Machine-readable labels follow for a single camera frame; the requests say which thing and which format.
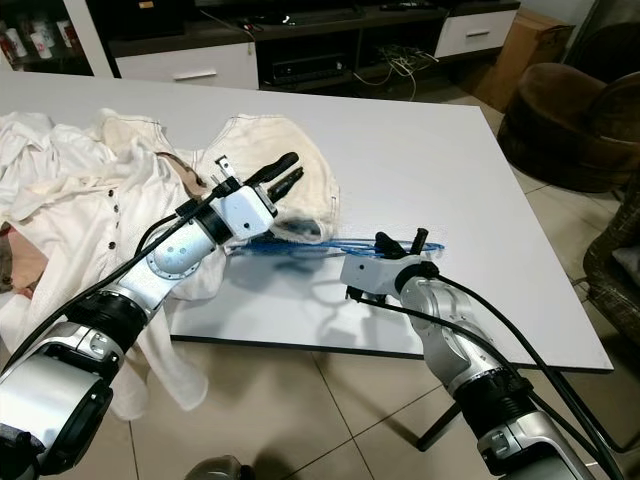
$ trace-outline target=cabinet drawer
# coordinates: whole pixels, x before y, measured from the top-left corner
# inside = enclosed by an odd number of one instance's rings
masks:
[[[238,43],[122,57],[116,63],[122,78],[257,90],[255,52],[254,44]]]
[[[516,12],[508,10],[447,18],[438,40],[436,58],[501,47]]]

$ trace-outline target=drawer handle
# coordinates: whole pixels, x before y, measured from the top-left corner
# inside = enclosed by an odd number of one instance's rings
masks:
[[[483,35],[489,35],[491,30],[471,30],[467,32],[467,37],[482,37]]]
[[[173,81],[192,80],[194,78],[215,77],[218,74],[215,70],[202,70],[201,72],[174,73]]]

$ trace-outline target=tv stand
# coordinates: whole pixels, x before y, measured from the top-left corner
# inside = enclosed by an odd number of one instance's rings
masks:
[[[261,24],[249,33],[237,27],[241,17],[225,17],[228,25],[223,25],[202,15],[186,22],[181,35],[113,39],[108,46],[122,78],[303,92],[355,81],[354,73],[365,80],[386,75],[388,65],[371,53],[380,44],[419,46],[443,65],[497,55],[519,7],[515,0],[465,2],[452,10],[382,10],[381,4],[358,7],[358,15],[343,19],[337,15],[345,8],[306,11],[302,24]],[[324,46],[327,53],[339,48],[345,68],[274,86],[269,79],[274,59],[304,55],[306,45]]]

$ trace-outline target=black cable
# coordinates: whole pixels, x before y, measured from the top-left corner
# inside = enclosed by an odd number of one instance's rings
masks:
[[[493,315],[496,316],[498,320],[500,320],[509,331],[516,337],[516,339],[520,342],[520,344],[524,347],[526,352],[531,356],[533,361],[540,367],[540,370],[545,374],[545,376],[551,382],[551,385],[556,389],[556,391],[562,397],[562,400],[567,404],[571,413],[576,417],[582,428],[584,428],[585,432],[597,448],[598,452],[600,452],[600,458],[602,462],[600,462],[600,466],[607,472],[607,474],[614,480],[624,480],[618,465],[615,460],[611,456],[611,452],[609,451],[608,446],[605,444],[604,440],[600,436],[600,433],[596,430],[596,428],[591,423],[589,417],[582,410],[580,404],[573,397],[571,392],[569,392],[563,382],[556,376],[556,372],[554,372],[542,359],[542,357],[538,354],[538,352],[533,348],[533,346],[529,343],[527,338],[522,334],[518,328],[511,323],[511,321],[505,317],[502,312],[500,312],[497,308],[495,308],[491,303],[481,297],[479,294],[471,290],[470,288],[465,287],[464,285],[460,285],[459,283],[444,277],[442,275],[436,275],[436,279],[444,282],[454,288],[457,288],[461,292],[466,293],[470,297],[476,299],[482,306],[484,306],[487,310],[489,310]]]
[[[147,231],[144,232],[142,238],[140,238],[140,241],[138,242],[135,255],[138,255],[142,251],[142,247],[144,247],[144,244],[147,243],[147,239],[157,228],[161,227],[167,222],[170,222],[171,220],[175,220],[176,218],[178,218],[178,216],[175,213],[172,213],[168,217],[164,217],[162,220],[158,220],[156,223],[147,228]]]
[[[64,305],[59,307],[55,312],[49,315],[40,325],[38,325],[33,332],[29,334],[27,338],[20,344],[20,346],[16,349],[15,352],[9,357],[6,365],[2,369],[2,373],[6,372],[7,369],[16,362],[20,357],[22,357],[29,347],[35,343],[36,340],[51,326],[55,323],[55,321],[64,315],[65,311],[69,309],[72,305],[77,303],[78,301],[89,297],[96,293],[103,287],[106,287],[114,280],[118,279],[121,275],[125,274],[128,270],[130,270],[136,263],[142,260],[144,257],[149,255],[153,250],[155,250],[162,242],[164,242],[167,238],[173,235],[178,229],[180,229],[183,225],[185,225],[189,220],[195,217],[198,213],[200,213],[205,207],[209,206],[209,203],[216,197],[218,197],[225,189],[222,184],[215,187],[212,192],[209,194],[207,198],[205,198],[202,203],[200,203],[197,207],[187,213],[185,216],[181,217],[176,223],[174,223],[171,227],[169,227],[162,235],[160,235],[156,240],[150,243],[147,247],[142,249],[140,253],[134,255],[131,260],[126,261],[118,268],[116,268],[110,275],[100,280],[98,283],[88,287],[86,290],[80,292],[78,295],[73,297],[71,300],[67,301]]]
[[[600,421],[595,416],[595,414],[591,411],[589,406],[586,403],[584,403],[584,400],[582,400],[582,398],[580,398],[580,395],[578,395],[578,393],[567,381],[564,375],[558,373],[558,377],[564,384],[565,388],[573,395],[576,401],[580,403],[582,410],[591,419],[591,422],[595,425],[596,429],[598,430],[600,435],[602,435],[602,438],[604,439],[606,444],[609,446],[609,448],[611,448],[611,450],[613,450],[616,453],[625,454],[625,453],[629,453],[631,451],[640,449],[640,444],[638,444],[638,437],[632,438],[625,446],[621,446],[618,442],[616,442],[613,439],[613,437],[611,437],[609,432],[607,432],[606,428],[604,428],[604,426],[600,423]]]
[[[489,341],[485,340],[481,336],[467,330],[460,325],[449,322],[447,320],[443,320],[439,317],[434,317],[432,315],[428,315],[423,312],[419,312],[417,310],[411,310],[404,307],[397,307],[395,305],[388,305],[384,303],[379,303],[372,300],[367,300],[365,298],[354,298],[356,302],[364,303],[366,305],[371,305],[373,307],[382,308],[384,310],[391,310],[393,312],[403,313],[405,315],[410,315],[413,317],[420,318],[422,320],[426,320],[428,322],[434,323],[436,325],[440,325],[441,327],[446,327],[457,333],[458,335],[467,338],[469,341],[475,343],[477,346],[482,348],[485,352],[491,355],[494,359],[496,359],[503,367],[510,371],[513,375],[520,378],[520,372],[515,368],[515,366],[507,360],[507,358],[500,353],[500,351],[494,347]],[[601,456],[598,450],[589,443],[589,441],[584,438],[584,436],[578,432],[569,422],[567,422],[558,412],[556,412],[548,403],[546,403],[540,396],[538,396],[535,392],[529,392],[529,397],[533,400],[542,410],[544,410],[552,419],[554,419],[560,426],[566,430],[566,432],[571,435],[575,440],[586,450],[586,452],[593,457],[598,463],[600,463]]]
[[[530,392],[529,398],[531,398],[531,400],[533,400],[534,403],[536,403],[541,410],[544,410],[544,412],[547,415],[549,415],[553,420],[555,420],[556,423],[558,423],[569,435],[575,438],[576,441],[580,444],[580,446],[584,448],[585,451],[589,455],[591,455],[591,457],[595,461],[599,462],[600,454],[598,453],[598,451],[595,449],[595,447],[591,443],[589,443],[589,441],[586,438],[584,438],[584,436],[580,432],[578,432],[578,430],[576,430],[576,428],[573,425],[571,425],[562,415],[556,412],[553,409],[553,407],[551,407],[551,405],[549,405],[542,398],[540,398],[540,396],[537,393]]]

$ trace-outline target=white table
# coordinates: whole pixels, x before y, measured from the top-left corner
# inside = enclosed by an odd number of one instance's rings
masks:
[[[611,369],[479,108],[217,89],[114,79],[0,73],[0,113],[88,125],[96,110],[158,119],[176,147],[203,148],[236,113],[285,114],[329,161],[341,186],[341,235],[416,227],[446,250],[442,273],[501,309],[550,364]],[[408,320],[344,300],[341,259],[232,261],[218,297],[171,303],[178,339],[419,356]],[[514,362],[530,358],[479,306]]]

